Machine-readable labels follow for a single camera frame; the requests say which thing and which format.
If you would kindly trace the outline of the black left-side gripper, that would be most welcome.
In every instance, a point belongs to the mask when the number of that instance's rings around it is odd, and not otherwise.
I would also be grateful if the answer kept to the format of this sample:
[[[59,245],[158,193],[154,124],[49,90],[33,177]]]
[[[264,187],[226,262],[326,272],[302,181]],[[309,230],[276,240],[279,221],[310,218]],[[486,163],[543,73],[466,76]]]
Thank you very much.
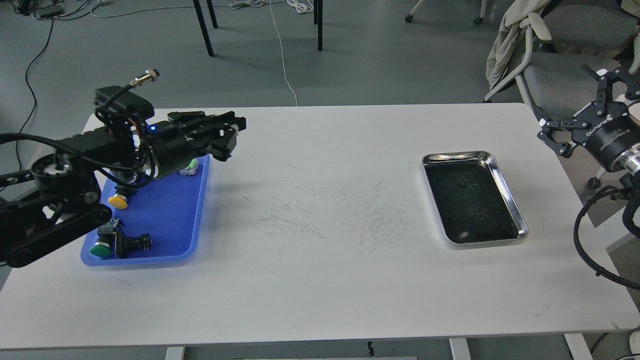
[[[238,132],[247,129],[247,119],[228,111],[206,115],[204,111],[173,111],[167,120],[153,124],[150,145],[160,180],[189,165],[192,159],[210,155],[226,162],[237,145]]]

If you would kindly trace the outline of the black right-side robot arm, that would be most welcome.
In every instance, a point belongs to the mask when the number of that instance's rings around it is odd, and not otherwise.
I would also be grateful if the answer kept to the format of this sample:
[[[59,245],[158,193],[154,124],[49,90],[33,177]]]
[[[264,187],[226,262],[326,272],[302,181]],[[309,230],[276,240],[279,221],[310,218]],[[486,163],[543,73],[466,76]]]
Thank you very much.
[[[616,249],[639,237],[639,141],[638,119],[630,112],[639,102],[639,82],[622,67],[593,71],[583,64],[582,69],[598,83],[595,100],[576,112],[571,120],[553,120],[543,110],[534,107],[541,127],[538,139],[564,158],[571,157],[578,146],[594,157],[601,166],[596,174],[625,171],[619,178],[621,187],[605,186],[588,199],[579,211],[573,226],[573,243],[578,255],[597,276],[604,277],[628,289],[639,289],[637,282],[610,272],[592,259],[579,238],[579,226],[588,210],[602,198],[625,199],[626,206],[602,222],[597,231],[610,236],[606,246]]]

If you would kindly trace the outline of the black left-side robot arm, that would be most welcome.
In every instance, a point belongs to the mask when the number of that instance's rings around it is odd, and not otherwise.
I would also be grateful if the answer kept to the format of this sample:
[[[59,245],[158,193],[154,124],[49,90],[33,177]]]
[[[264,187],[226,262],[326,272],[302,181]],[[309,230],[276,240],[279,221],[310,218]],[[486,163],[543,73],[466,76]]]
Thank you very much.
[[[1,186],[34,182],[34,189],[1,201],[1,264],[21,268],[105,225],[112,210],[101,203],[95,172],[119,187],[136,191],[186,168],[192,159],[211,155],[227,161],[246,130],[245,117],[228,111],[174,111],[148,125],[151,103],[132,90],[155,82],[148,69],[125,86],[94,92],[94,116],[102,127],[64,139],[3,133],[1,143],[32,141],[54,150],[21,171],[1,176]]]

